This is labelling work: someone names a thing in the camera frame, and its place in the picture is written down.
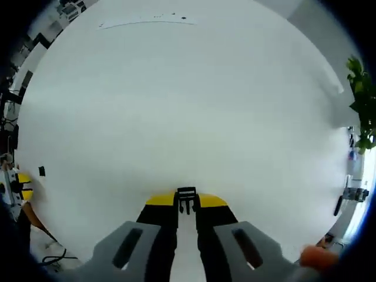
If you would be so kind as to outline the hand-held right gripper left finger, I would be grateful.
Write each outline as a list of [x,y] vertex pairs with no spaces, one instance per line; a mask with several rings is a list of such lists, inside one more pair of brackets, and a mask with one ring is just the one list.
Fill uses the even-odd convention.
[[127,221],[94,249],[95,281],[169,281],[177,248],[177,191],[146,201],[136,221]]

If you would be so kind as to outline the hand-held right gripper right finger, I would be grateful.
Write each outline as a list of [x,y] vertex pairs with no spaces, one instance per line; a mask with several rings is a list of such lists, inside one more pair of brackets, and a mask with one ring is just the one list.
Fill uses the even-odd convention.
[[197,244],[207,281],[293,281],[297,265],[280,245],[247,221],[238,221],[221,198],[195,201]]

